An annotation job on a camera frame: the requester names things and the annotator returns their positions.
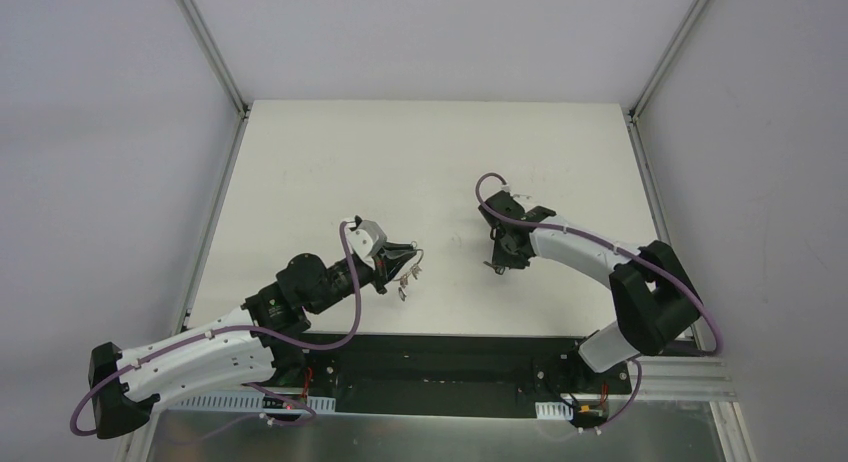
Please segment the silver keyring with clips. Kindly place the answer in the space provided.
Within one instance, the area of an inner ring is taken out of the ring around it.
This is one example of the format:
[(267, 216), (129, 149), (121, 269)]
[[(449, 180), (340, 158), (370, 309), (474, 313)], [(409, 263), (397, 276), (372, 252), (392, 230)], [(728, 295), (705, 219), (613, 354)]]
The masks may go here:
[(396, 279), (396, 282), (398, 283), (397, 295), (403, 302), (405, 302), (408, 298), (407, 289), (410, 285), (410, 281), (417, 280), (422, 272), (421, 262), (424, 258), (424, 250), (418, 247), (416, 241), (413, 241), (411, 246), (414, 254), (413, 260), (409, 263), (407, 269)]

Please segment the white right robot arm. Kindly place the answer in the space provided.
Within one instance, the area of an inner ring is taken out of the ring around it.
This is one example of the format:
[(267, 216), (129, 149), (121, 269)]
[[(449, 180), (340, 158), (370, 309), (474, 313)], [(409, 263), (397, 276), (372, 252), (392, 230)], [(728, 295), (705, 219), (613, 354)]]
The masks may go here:
[(631, 248), (570, 226), (555, 211), (527, 209), (501, 190), (480, 202), (494, 243), (496, 273), (523, 270), (532, 259), (560, 263), (610, 290), (615, 320), (584, 339), (567, 356), (569, 382), (595, 390), (613, 366), (641, 355), (658, 355), (696, 322), (701, 312), (691, 281), (674, 250), (654, 241)]

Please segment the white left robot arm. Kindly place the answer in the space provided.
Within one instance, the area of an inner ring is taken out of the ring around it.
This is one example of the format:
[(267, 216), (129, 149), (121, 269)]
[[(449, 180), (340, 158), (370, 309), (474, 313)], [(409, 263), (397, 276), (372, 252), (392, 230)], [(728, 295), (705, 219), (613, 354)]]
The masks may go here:
[[(76, 436), (112, 439), (127, 435), (151, 417), (207, 391), (275, 380), (297, 384), (307, 352), (339, 349), (352, 341), (362, 319), (362, 289), (383, 295), (395, 281), (415, 277), (423, 251), (414, 242), (393, 243), (374, 221), (342, 221), (341, 260), (327, 265), (301, 253), (269, 285), (213, 321), (164, 340), (131, 349), (112, 342), (90, 355), (89, 391), (72, 412)], [(344, 299), (354, 300), (349, 331), (326, 343), (302, 334), (318, 315)]]

